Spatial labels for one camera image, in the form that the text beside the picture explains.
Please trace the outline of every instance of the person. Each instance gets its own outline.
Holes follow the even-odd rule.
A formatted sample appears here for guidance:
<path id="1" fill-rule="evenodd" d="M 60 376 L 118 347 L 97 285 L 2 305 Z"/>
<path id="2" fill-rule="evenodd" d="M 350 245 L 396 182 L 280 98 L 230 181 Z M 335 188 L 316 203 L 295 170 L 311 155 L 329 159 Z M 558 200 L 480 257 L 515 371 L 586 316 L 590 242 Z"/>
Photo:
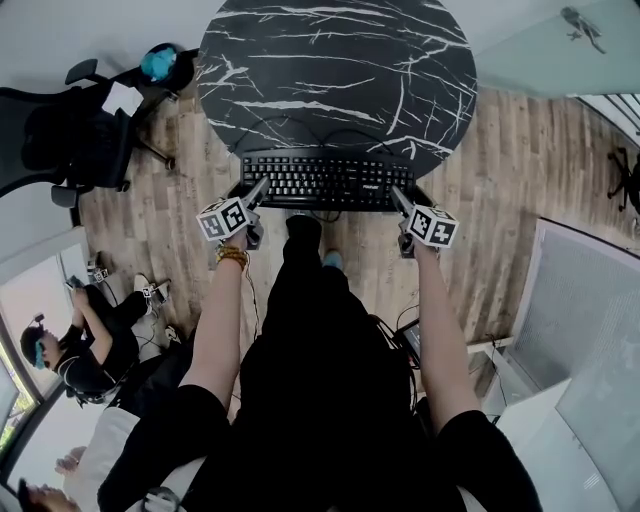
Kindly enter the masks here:
<path id="1" fill-rule="evenodd" d="M 191 367 L 131 432 L 98 493 L 101 511 L 143 509 L 148 491 L 174 490 L 167 478 L 203 457 L 188 490 L 174 492 L 187 512 L 458 511 L 459 488 L 489 512 L 540 511 L 526 470 L 480 411 L 435 253 L 416 244 L 420 372 L 437 433 L 420 443 L 406 354 L 349 291 L 339 255 L 322 264 L 320 224 L 294 215 L 287 228 L 262 333 L 242 363 L 245 234 L 219 250 Z M 230 425 L 238 372 L 242 406 Z"/>
<path id="2" fill-rule="evenodd" d="M 56 461 L 56 473 L 64 476 L 64 491 L 49 486 L 29 486 L 23 479 L 18 500 L 23 512 L 98 512 L 98 489 L 106 479 L 127 437 L 141 417 L 158 407 L 191 365 L 193 336 L 187 343 L 179 331 L 171 334 L 167 350 L 140 363 L 100 415 L 88 446 L 73 448 Z"/>
<path id="3" fill-rule="evenodd" d="M 20 339 L 22 354 L 36 368 L 59 374 L 78 397 L 100 397 L 138 361 L 138 342 L 131 327 L 152 312 L 141 291 L 148 285 L 142 274 L 136 275 L 135 291 L 115 308 L 95 286 L 74 289 L 67 333 L 58 339 L 42 324 L 27 327 Z"/>

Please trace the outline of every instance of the black office chair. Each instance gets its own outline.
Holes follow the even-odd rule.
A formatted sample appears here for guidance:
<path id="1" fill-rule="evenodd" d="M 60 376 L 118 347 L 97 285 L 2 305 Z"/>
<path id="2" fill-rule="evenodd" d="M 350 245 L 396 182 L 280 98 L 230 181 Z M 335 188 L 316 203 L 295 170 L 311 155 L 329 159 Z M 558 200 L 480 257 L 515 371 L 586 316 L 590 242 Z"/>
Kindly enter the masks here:
<path id="1" fill-rule="evenodd" d="M 633 172 L 629 168 L 629 156 L 627 155 L 626 148 L 618 148 L 618 152 L 624 158 L 624 164 L 618 160 L 615 153 L 609 153 L 607 156 L 609 160 L 613 160 L 620 171 L 620 183 L 613 192 L 608 192 L 607 197 L 611 199 L 616 196 L 621 190 L 624 189 L 624 199 L 622 204 L 618 206 L 619 211 L 624 211 L 627 207 L 627 197 L 631 204 L 640 215 L 640 156 L 638 156 L 638 162 L 633 168 Z"/>
<path id="2" fill-rule="evenodd" d="M 67 75 L 67 85 L 82 79 L 95 82 L 86 88 L 58 94 L 0 88 L 0 197 L 31 183 L 49 182 L 54 184 L 53 202 L 74 208 L 79 195 L 94 187 L 126 191 L 134 147 L 150 151 L 167 169 L 175 168 L 174 158 L 137 135 L 141 122 L 166 95 L 143 104 L 133 117 L 122 110 L 111 115 L 102 104 L 113 80 L 97 75 L 96 66 L 95 59 L 84 61 Z"/>

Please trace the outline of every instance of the black hair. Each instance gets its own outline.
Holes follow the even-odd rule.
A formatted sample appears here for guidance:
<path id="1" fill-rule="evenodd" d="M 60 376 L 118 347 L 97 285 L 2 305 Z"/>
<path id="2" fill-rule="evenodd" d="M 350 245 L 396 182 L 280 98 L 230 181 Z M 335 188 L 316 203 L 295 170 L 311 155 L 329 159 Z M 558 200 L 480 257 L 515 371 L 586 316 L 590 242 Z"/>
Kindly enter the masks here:
<path id="1" fill-rule="evenodd" d="M 24 478 L 20 479 L 18 484 L 18 501 L 20 502 L 20 508 L 22 512 L 51 512 L 49 507 L 44 506 L 41 503 L 31 502 L 31 492 L 27 487 L 27 482 Z"/>
<path id="2" fill-rule="evenodd" d="M 44 335 L 44 327 L 42 325 L 27 327 L 20 337 L 20 348 L 24 358 L 36 365 L 36 342 L 42 339 Z"/>

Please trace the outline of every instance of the round table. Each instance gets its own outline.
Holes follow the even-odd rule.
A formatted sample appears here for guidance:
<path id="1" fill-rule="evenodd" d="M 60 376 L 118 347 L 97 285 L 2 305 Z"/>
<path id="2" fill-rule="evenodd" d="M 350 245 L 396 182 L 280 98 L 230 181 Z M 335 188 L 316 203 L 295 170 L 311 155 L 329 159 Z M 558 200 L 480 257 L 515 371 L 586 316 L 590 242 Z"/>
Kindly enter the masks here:
<path id="1" fill-rule="evenodd" d="M 416 177 L 459 144 L 477 92 L 469 44 L 437 0 L 228 0 L 196 79 L 234 153 L 390 150 L 414 160 Z"/>

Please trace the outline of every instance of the laminate floor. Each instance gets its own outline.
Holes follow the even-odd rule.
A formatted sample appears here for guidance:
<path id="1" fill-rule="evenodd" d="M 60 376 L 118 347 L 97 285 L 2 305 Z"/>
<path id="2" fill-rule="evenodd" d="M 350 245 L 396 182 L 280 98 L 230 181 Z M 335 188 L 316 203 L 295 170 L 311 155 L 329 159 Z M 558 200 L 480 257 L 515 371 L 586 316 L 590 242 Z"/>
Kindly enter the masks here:
<path id="1" fill-rule="evenodd" d="M 102 251 L 111 271 L 133 282 L 172 280 L 166 321 L 189 332 L 212 275 L 210 247 L 196 214 L 239 177 L 239 161 L 208 125 L 197 98 L 165 102 L 151 119 L 148 139 L 175 153 L 179 171 L 167 172 L 136 152 L 126 193 L 97 189 L 81 199 L 90 247 Z M 460 220 L 454 247 L 441 268 L 466 339 L 510 334 L 524 287 L 536 219 L 544 216 L 615 245 L 636 250 L 633 208 L 618 212 L 607 199 L 619 181 L 607 153 L 625 141 L 606 121 L 572 99 L 538 100 L 483 89 L 462 144 L 440 168 L 419 181 Z M 629 148 L 633 159 L 633 150 Z M 282 263 L 285 213 L 260 209 L 265 238 L 251 255 L 260 319 Z M 352 291 L 392 326 L 417 304 L 417 268 L 397 247 L 399 215 L 343 213 L 325 225 L 324 247 L 342 251 Z M 253 339 L 251 288 L 243 283 L 242 348 Z M 402 317 L 413 320 L 416 309 Z"/>

